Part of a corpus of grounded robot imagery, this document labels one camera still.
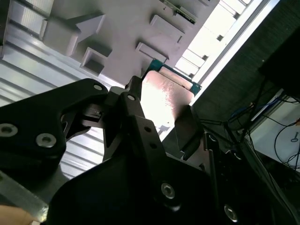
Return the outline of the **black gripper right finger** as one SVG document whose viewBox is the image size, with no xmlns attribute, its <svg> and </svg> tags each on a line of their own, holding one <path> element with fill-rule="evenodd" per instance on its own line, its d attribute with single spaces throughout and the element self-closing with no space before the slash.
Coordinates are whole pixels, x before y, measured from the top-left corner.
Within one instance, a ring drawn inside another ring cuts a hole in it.
<svg viewBox="0 0 300 225">
<path fill-rule="evenodd" d="M 207 132 L 190 106 L 175 121 L 175 131 L 183 160 L 199 167 L 209 178 L 212 204 L 219 221 L 227 225 L 247 225 L 247 213 L 240 184 L 234 179 L 235 164 L 221 149 L 218 139 Z"/>
</svg>

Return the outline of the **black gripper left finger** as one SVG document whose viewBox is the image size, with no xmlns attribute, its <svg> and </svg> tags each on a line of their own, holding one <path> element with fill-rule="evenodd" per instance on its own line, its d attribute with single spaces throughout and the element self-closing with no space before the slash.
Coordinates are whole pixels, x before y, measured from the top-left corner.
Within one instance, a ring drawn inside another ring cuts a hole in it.
<svg viewBox="0 0 300 225">
<path fill-rule="evenodd" d="M 83 79 L 1 107 L 1 168 L 49 172 L 58 166 L 68 140 L 98 127 L 104 130 L 105 161 L 132 155 L 152 180 L 159 180 L 154 163 L 167 155 L 153 122 L 144 116 L 141 90 L 136 76 L 120 94 Z"/>
</svg>

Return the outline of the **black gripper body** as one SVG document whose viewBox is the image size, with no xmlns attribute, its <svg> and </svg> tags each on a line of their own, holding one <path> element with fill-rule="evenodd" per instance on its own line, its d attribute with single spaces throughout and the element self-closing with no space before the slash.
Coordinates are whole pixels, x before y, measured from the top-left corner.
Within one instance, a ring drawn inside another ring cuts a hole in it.
<svg viewBox="0 0 300 225">
<path fill-rule="evenodd" d="M 246 184 L 221 186 L 211 152 L 187 161 L 164 156 L 152 180 L 122 154 L 68 181 L 50 202 L 50 225 L 279 225 L 267 196 Z"/>
</svg>

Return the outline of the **person's hand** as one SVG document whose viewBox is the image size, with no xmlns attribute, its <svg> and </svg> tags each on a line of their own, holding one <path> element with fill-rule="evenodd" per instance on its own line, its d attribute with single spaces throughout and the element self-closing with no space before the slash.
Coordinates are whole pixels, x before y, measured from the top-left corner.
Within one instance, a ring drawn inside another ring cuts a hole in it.
<svg viewBox="0 0 300 225">
<path fill-rule="evenodd" d="M 0 206 L 1 225 L 30 225 L 34 220 L 34 217 L 21 208 Z"/>
</svg>

